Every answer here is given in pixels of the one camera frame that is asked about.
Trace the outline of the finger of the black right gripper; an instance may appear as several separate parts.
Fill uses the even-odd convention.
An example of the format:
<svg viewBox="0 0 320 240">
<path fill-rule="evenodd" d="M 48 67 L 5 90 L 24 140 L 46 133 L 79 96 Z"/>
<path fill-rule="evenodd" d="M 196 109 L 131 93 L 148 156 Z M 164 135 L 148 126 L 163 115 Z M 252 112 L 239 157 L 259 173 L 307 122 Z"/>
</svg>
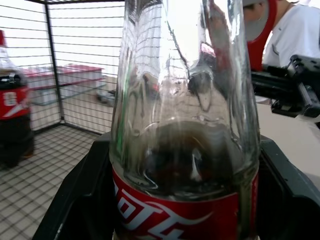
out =
<svg viewBox="0 0 320 240">
<path fill-rule="evenodd" d="M 289 71 L 287 67 L 272 66 L 268 64 L 262 64 L 263 76 L 274 76 L 274 77 L 288 77 Z"/>
<path fill-rule="evenodd" d="M 298 101 L 300 93 L 294 80 L 271 75 L 267 72 L 251 72 L 254 94 L 280 101 Z"/>
</svg>

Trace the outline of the red and white storage crates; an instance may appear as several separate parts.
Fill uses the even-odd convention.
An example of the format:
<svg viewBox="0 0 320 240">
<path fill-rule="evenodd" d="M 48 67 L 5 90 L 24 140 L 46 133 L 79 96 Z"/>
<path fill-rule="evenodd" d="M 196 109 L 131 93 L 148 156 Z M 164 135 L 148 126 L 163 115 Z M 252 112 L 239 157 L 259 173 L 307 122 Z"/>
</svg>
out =
<svg viewBox="0 0 320 240">
<path fill-rule="evenodd" d="M 29 67 L 23 70 L 31 90 L 31 102 L 34 105 L 46 106 L 61 99 L 97 90 L 106 85 L 106 77 L 101 67 L 66 64 L 56 69 L 49 66 Z"/>
</svg>

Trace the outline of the red bottle opener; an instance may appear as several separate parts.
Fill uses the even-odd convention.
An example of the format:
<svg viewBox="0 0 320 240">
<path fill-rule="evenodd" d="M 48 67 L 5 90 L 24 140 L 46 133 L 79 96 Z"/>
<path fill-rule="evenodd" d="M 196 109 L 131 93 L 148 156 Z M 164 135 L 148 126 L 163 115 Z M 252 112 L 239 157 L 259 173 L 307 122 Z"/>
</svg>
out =
<svg viewBox="0 0 320 240">
<path fill-rule="evenodd" d="M 263 68 L 264 48 L 277 15 L 277 0 L 262 0 L 262 2 L 265 4 L 265 9 L 261 20 L 245 25 L 250 68 L 253 71 L 261 71 Z"/>
</svg>

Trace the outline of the glass cola bottle red label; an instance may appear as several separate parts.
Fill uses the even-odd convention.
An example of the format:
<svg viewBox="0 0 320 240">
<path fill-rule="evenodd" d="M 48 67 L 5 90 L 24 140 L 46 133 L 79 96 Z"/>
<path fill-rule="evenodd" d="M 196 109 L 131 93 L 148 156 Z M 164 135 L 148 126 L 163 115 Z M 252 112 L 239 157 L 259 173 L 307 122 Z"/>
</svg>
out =
<svg viewBox="0 0 320 240">
<path fill-rule="evenodd" d="M 116 240 L 258 240 L 242 0 L 124 0 L 109 159 Z"/>
</svg>

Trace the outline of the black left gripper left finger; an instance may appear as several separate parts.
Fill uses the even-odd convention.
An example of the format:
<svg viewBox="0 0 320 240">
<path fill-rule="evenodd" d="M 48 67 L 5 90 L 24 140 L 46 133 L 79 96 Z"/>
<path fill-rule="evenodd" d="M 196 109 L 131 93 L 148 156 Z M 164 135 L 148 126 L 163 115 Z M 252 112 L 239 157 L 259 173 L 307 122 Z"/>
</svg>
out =
<svg viewBox="0 0 320 240">
<path fill-rule="evenodd" d="M 114 183 L 110 133 L 99 136 L 64 178 L 32 240 L 112 240 Z"/>
</svg>

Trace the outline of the person in white shirt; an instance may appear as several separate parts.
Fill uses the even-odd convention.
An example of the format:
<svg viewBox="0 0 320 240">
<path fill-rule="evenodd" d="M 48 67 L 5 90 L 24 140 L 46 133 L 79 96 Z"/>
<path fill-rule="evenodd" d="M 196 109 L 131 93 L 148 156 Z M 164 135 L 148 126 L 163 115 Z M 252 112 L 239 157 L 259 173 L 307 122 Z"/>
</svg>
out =
<svg viewBox="0 0 320 240">
<path fill-rule="evenodd" d="M 320 8 L 275 0 L 276 16 L 262 63 L 286 67 L 293 55 L 320 59 Z"/>
</svg>

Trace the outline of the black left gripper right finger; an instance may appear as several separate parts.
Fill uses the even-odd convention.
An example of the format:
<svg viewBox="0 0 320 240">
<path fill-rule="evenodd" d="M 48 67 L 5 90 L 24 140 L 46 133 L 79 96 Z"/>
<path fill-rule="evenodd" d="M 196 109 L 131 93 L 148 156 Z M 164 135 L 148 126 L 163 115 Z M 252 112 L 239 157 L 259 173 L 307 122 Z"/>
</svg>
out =
<svg viewBox="0 0 320 240">
<path fill-rule="evenodd" d="M 320 240 L 320 190 L 279 146 L 262 136 L 258 171 L 260 240 Z"/>
</svg>

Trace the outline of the plastic cola bottle red cap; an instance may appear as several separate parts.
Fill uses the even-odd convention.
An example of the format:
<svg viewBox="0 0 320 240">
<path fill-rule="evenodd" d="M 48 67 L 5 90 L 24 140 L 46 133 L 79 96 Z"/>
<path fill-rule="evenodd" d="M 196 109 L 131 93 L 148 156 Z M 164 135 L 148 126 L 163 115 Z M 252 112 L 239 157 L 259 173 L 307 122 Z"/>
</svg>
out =
<svg viewBox="0 0 320 240">
<path fill-rule="evenodd" d="M 29 87 L 23 71 L 9 58 L 0 30 L 0 162 L 14 168 L 35 149 Z"/>
</svg>

